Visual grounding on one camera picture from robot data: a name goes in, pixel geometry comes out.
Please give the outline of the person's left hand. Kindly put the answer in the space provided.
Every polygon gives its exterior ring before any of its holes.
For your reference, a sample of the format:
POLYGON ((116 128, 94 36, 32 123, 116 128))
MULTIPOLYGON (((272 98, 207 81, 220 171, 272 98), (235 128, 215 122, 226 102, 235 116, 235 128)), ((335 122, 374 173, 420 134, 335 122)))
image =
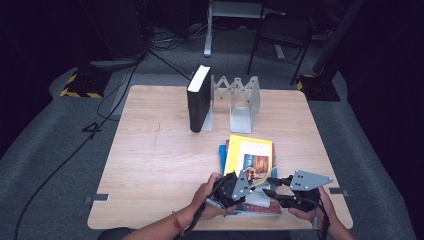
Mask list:
MULTIPOLYGON (((197 189, 197 191, 195 192, 192 198, 191 203, 189 204, 189 209, 193 213, 195 213, 198 210, 198 208, 204 202, 206 197, 212 192, 214 183, 222 178, 223 176, 221 174, 213 172, 208 178, 207 182, 202 183, 199 186, 199 188, 197 189)), ((215 218, 217 216, 225 216, 229 213, 232 213, 234 209, 235 207, 230 207, 227 210, 223 210, 222 208, 218 208, 218 207, 207 204, 199 220, 205 221, 205 220, 210 220, 212 218, 215 218)))

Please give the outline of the yellow paperback book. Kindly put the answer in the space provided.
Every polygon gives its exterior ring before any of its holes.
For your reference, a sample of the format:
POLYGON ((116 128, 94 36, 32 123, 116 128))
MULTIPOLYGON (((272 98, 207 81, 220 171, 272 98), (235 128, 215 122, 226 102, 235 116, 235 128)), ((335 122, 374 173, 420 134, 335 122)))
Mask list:
POLYGON ((273 168, 273 142, 231 135, 228 141, 224 174, 235 172, 245 177, 250 186, 263 184, 273 168))

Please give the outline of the person's dark clothed leg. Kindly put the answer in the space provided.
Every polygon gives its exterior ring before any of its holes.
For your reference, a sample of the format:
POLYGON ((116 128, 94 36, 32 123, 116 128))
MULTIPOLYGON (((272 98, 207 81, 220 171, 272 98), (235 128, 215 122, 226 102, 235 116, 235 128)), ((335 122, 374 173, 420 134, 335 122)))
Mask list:
POLYGON ((127 227, 107 229, 102 231, 96 240, 122 240, 130 233, 131 230, 127 227))

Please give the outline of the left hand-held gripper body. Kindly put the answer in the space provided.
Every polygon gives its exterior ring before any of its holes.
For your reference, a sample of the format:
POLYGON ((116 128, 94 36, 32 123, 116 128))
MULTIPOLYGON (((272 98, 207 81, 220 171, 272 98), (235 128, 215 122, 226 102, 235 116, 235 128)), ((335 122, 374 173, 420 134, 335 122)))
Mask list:
POLYGON ((252 193, 245 170, 239 174, 229 173, 214 183, 212 190, 213 200, 221 208, 229 208, 245 201, 245 197, 252 193))

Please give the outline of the black hardcover book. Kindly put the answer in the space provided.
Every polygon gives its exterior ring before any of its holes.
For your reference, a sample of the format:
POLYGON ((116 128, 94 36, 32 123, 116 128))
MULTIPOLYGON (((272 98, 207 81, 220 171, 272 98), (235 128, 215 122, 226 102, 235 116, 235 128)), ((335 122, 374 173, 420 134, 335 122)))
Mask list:
POLYGON ((199 133, 211 105, 211 68, 199 65, 187 86, 190 130, 199 133))

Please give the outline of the person's right hand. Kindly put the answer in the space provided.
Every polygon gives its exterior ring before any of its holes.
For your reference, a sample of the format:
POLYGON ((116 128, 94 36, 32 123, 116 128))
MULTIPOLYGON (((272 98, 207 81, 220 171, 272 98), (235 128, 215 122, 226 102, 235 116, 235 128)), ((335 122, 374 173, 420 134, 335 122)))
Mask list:
MULTIPOLYGON (((335 226, 339 219, 337 217, 334 205, 329 197, 329 195, 326 193, 323 187, 318 188, 320 193, 320 199, 321 203, 323 204, 323 208, 327 213, 330 226, 335 226)), ((288 212, 295 217, 306 220, 310 223, 316 222, 317 228, 322 228, 324 223, 324 213, 321 209, 317 208, 316 210, 312 210, 309 212, 303 212, 301 210, 295 209, 295 208, 289 208, 288 212)))

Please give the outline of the grey metal desk stand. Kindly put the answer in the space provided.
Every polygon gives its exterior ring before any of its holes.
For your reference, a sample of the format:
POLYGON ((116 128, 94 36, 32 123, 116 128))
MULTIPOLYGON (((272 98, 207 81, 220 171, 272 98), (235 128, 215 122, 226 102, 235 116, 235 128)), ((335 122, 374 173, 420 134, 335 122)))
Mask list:
POLYGON ((259 19, 262 4, 259 2, 243 2, 242 0, 209 0, 207 10, 207 33, 203 56, 212 55, 212 23, 214 17, 233 17, 259 19))

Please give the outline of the black metal chair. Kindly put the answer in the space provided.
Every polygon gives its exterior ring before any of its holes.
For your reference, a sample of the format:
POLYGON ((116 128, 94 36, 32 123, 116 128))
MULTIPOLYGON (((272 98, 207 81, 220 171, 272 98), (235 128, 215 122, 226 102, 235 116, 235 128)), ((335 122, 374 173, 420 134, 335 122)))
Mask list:
POLYGON ((296 66, 290 82, 293 85, 311 43, 312 36, 313 23, 308 16, 277 13, 265 14, 259 21, 246 73, 250 73, 253 58, 259 50, 260 42, 296 49, 298 53, 292 60, 284 60, 284 63, 296 66))

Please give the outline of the blue book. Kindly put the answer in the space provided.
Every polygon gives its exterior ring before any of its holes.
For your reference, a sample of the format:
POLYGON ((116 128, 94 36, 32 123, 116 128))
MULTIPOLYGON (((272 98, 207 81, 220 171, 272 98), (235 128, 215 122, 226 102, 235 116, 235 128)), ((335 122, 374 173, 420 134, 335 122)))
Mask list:
MULTIPOLYGON (((229 148, 229 141, 224 145, 219 146, 219 154, 221 161, 221 169, 224 173, 224 168, 227 159, 227 152, 229 148)), ((277 176, 276 164, 273 165, 271 176, 277 176)), ((245 198, 245 201, 238 203, 237 208, 232 215, 252 215, 252 216, 274 216, 281 214, 281 207, 275 200, 268 198, 262 191, 262 187, 252 188, 253 193, 245 198)))

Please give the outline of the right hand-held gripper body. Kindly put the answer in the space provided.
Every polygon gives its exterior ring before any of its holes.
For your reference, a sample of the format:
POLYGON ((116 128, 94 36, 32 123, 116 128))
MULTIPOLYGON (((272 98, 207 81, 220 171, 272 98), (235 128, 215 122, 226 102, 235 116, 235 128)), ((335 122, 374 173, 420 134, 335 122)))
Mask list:
POLYGON ((332 182, 332 177, 296 170, 283 180, 283 184, 288 186, 294 195, 286 197, 282 207, 310 212, 319 204, 320 193, 318 188, 332 182))

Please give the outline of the white expandable bookend rack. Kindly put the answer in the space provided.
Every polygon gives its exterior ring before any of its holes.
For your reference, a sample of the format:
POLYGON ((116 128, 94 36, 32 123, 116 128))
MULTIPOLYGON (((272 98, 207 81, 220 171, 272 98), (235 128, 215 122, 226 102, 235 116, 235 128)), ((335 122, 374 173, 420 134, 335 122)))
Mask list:
POLYGON ((247 83, 237 77, 229 82, 225 76, 218 81, 211 80, 210 108, 203 123, 203 131, 213 128, 213 116, 217 112, 219 100, 230 100, 229 127, 232 133, 248 133, 253 131, 256 115, 260 111, 260 84, 257 76, 252 76, 247 83))

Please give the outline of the grey slanted post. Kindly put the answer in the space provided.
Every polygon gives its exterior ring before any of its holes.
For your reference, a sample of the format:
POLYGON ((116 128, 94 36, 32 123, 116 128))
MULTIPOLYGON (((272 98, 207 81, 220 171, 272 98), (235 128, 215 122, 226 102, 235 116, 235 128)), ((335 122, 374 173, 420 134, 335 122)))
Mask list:
POLYGON ((336 56, 336 50, 341 46, 345 34, 348 32, 365 0, 346 1, 350 5, 345 9, 344 15, 339 19, 337 27, 312 68, 312 71, 316 74, 323 74, 330 69, 330 62, 336 56))

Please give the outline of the black yellow striped base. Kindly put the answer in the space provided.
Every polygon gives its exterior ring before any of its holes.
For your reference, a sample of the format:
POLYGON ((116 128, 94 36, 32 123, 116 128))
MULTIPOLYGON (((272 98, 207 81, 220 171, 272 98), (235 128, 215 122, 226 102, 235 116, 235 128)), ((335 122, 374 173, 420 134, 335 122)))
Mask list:
POLYGON ((319 76, 299 75, 296 78, 296 87, 304 93, 308 101, 340 101, 340 97, 333 83, 322 80, 319 76))
POLYGON ((105 89, 112 73, 104 70, 94 70, 92 73, 83 73, 75 70, 67 80, 61 96, 103 98, 105 89))

